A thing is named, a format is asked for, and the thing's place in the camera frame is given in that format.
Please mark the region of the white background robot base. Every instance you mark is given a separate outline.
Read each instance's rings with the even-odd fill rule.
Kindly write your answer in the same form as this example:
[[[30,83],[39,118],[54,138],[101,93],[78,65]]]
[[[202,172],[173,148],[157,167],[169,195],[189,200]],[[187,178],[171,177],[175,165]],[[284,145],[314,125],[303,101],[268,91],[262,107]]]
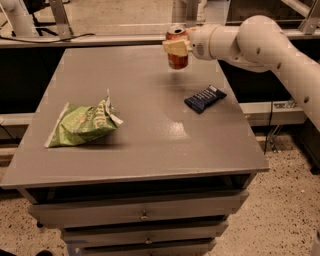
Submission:
[[[0,9],[16,36],[36,37],[38,35],[33,18],[23,0],[0,0]]]

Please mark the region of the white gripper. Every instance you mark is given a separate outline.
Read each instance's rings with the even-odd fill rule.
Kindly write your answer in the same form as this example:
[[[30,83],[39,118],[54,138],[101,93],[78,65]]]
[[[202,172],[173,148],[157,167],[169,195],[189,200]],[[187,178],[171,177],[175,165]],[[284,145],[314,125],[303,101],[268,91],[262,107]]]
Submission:
[[[188,39],[166,40],[162,42],[164,51],[167,54],[179,57],[187,56],[189,52],[201,60],[215,60],[216,57],[211,53],[211,37],[217,25],[207,24],[188,28]]]

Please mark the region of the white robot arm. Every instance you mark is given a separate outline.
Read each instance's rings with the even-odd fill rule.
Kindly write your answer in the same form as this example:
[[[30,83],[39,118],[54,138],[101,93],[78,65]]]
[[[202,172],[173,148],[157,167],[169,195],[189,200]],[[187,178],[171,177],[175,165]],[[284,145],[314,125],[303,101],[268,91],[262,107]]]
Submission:
[[[193,54],[200,60],[222,60],[235,67],[253,72],[272,72],[302,107],[311,123],[320,128],[320,65],[299,51],[283,33],[278,24],[265,16],[253,16],[240,26],[204,25],[188,28],[182,36],[163,42],[168,54],[186,57]],[[300,212],[298,218],[304,219],[309,210],[320,211],[318,189],[307,188],[303,193],[290,198],[275,199],[271,194],[256,201],[255,208],[270,217],[270,210],[278,211],[279,221],[276,231],[260,236],[250,231],[245,238],[257,246],[251,252],[233,243],[231,248],[216,255],[208,252],[205,256],[319,256],[319,230],[315,229],[310,250],[303,252],[294,246],[283,247],[281,242],[290,243],[284,228],[293,231],[294,222],[289,219],[293,211]]]

